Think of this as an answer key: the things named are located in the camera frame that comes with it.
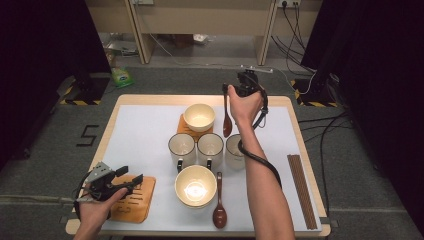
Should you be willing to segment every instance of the black curtain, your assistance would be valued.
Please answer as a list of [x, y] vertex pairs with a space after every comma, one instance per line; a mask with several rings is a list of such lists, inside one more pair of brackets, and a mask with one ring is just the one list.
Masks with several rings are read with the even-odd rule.
[[64, 79], [110, 68], [83, 0], [1, 1], [0, 19], [1, 169], [30, 145]]
[[[304, 64], [322, 62], [343, 3], [324, 0]], [[331, 72], [377, 166], [424, 235], [424, 2], [369, 1]]]

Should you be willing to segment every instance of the cup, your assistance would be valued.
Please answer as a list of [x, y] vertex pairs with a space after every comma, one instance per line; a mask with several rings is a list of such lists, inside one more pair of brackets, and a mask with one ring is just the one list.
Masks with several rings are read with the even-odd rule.
[[225, 143], [225, 164], [235, 170], [245, 168], [244, 154], [238, 148], [240, 139], [240, 134], [234, 134]]
[[209, 170], [219, 166], [223, 161], [224, 141], [215, 133], [206, 133], [197, 141], [199, 164]]
[[168, 148], [178, 173], [185, 167], [196, 163], [196, 144], [192, 136], [177, 133], [169, 139]]

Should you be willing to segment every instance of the cream bowl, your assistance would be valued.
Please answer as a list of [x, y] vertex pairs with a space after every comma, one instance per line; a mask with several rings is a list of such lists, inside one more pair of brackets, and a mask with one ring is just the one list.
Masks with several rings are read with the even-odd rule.
[[215, 111], [207, 104], [197, 103], [189, 106], [183, 114], [187, 126], [195, 132], [205, 132], [215, 121]]
[[189, 207], [206, 206], [215, 196], [216, 188], [215, 175], [200, 165], [184, 168], [175, 179], [175, 192]]

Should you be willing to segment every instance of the green bag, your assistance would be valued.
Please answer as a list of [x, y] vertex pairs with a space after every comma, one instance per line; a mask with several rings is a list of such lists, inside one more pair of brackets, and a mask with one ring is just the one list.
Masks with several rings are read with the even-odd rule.
[[116, 84], [116, 87], [121, 88], [134, 83], [134, 80], [130, 76], [124, 67], [112, 68], [112, 78]]

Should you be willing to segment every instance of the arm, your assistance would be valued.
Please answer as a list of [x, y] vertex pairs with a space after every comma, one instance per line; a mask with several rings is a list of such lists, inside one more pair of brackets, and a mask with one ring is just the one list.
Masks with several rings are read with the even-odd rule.
[[[244, 148], [266, 159], [252, 127], [262, 107], [259, 92], [240, 98], [229, 86], [231, 115], [239, 129]], [[246, 157], [246, 184], [256, 239], [294, 239], [293, 222], [283, 191], [266, 166]]]
[[75, 234], [74, 240], [96, 239], [103, 223], [107, 219], [110, 208], [127, 192], [126, 188], [119, 189], [104, 202], [81, 202], [81, 225]]

